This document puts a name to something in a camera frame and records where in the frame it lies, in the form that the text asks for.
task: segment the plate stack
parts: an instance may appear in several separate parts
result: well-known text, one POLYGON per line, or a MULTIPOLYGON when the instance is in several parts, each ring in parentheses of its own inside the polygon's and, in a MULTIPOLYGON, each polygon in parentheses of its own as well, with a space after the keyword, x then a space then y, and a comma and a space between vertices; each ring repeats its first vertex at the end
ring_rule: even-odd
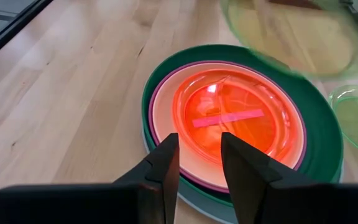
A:
POLYGON ((223 174, 222 132, 311 179, 341 176, 341 130, 324 97, 306 79, 243 47, 203 45, 166 59, 145 86, 142 122, 149 152, 179 134, 179 197, 222 223, 237 223, 223 174))

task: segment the pink paper strip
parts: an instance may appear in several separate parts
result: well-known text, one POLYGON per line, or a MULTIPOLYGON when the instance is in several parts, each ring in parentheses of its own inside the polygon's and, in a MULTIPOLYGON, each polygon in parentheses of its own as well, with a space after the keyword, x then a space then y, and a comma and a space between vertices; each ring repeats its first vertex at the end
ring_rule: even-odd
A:
POLYGON ((258 118, 264 115, 264 112, 260 109, 241 111, 236 113, 228 113, 224 115, 210 116, 207 118, 200 118, 193 120, 193 126, 195 128, 206 127, 209 125, 238 121, 242 119, 258 118))

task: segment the wood grain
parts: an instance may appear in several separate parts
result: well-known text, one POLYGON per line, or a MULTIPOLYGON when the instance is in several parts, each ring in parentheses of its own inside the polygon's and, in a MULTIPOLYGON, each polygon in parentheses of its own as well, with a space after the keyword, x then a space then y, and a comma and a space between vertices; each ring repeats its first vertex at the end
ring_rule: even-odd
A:
MULTIPOLYGON (((301 32, 299 9, 275 13, 290 38, 320 38, 301 32)), ((329 29, 321 25, 327 18, 308 13, 329 29)), ((218 0, 53 1, 0 50, 0 188, 117 179, 145 156, 140 101, 151 72, 179 50, 215 43, 239 45, 218 0)), ((329 67, 323 51, 293 53, 310 67, 329 67)), ((312 82, 327 96, 358 76, 312 82)), ((358 182, 358 151, 346 144, 345 155, 345 181, 358 182)), ((176 222, 214 223, 181 200, 176 222)))

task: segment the dark green plate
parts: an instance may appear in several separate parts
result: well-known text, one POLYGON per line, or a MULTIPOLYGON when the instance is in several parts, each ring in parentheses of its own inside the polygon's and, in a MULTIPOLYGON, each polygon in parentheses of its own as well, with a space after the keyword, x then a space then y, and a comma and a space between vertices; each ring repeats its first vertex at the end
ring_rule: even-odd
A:
POLYGON ((148 122, 149 103, 158 83, 171 71, 192 62, 223 60, 253 68, 280 85, 298 107, 306 127, 306 154, 298 171, 322 182, 337 182, 343 158, 342 134, 338 122, 321 93, 304 78, 298 78, 274 69, 260 61, 243 47, 232 45, 202 45, 178 52, 162 62, 151 74, 142 97, 142 123, 146 140, 155 144, 150 135, 148 122))

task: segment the wooden table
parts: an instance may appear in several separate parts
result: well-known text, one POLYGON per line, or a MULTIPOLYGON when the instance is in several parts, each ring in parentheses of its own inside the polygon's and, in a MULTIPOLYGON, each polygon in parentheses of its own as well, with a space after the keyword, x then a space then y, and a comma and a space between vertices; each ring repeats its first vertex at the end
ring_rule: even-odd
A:
MULTIPOLYGON (((0 50, 0 188, 112 182, 145 155, 153 69, 200 44, 239 45, 217 0, 55 0, 0 50)), ((313 81, 327 95, 353 80, 313 81)), ((344 180, 358 182, 346 144, 344 180)), ((178 199, 177 223, 214 223, 178 199)))

